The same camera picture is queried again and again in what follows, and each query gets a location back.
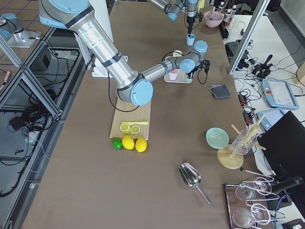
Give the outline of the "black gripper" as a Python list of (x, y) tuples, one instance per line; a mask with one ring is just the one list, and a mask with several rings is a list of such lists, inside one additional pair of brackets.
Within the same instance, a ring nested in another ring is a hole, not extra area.
[(194, 68), (193, 70), (191, 70), (189, 73), (188, 73), (188, 79), (193, 79), (193, 76), (195, 75), (197, 71), (197, 68)]
[(186, 22), (187, 22), (187, 28), (188, 28), (188, 36), (191, 36), (192, 28), (193, 28), (193, 24), (194, 24), (194, 17), (187, 16)]

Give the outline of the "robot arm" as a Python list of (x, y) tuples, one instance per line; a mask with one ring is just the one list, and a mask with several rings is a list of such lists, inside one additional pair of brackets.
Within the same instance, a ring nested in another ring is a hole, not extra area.
[(129, 67), (122, 53), (98, 23), (89, 1), (40, 0), (39, 17), (44, 25), (75, 32), (116, 80), (117, 96), (136, 106), (146, 105), (151, 101), (152, 81), (175, 69), (190, 73), (202, 63), (208, 50), (205, 41), (196, 41), (186, 56), (170, 57), (139, 73)]
[(187, 36), (191, 37), (193, 24), (196, 19), (199, 23), (202, 22), (203, 14), (199, 12), (199, 3), (197, 0), (176, 0), (175, 4), (170, 4), (165, 0), (148, 0), (153, 6), (161, 9), (171, 21), (175, 21), (182, 10), (185, 10), (186, 28), (188, 29)]

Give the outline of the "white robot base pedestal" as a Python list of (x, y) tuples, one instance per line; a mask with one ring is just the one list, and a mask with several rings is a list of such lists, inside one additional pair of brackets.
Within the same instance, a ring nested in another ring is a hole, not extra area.
[(79, 22), (79, 36), (118, 84), (122, 84), (131, 76), (132, 70), (96, 20), (93, 6), (89, 4), (87, 10), (89, 12)]

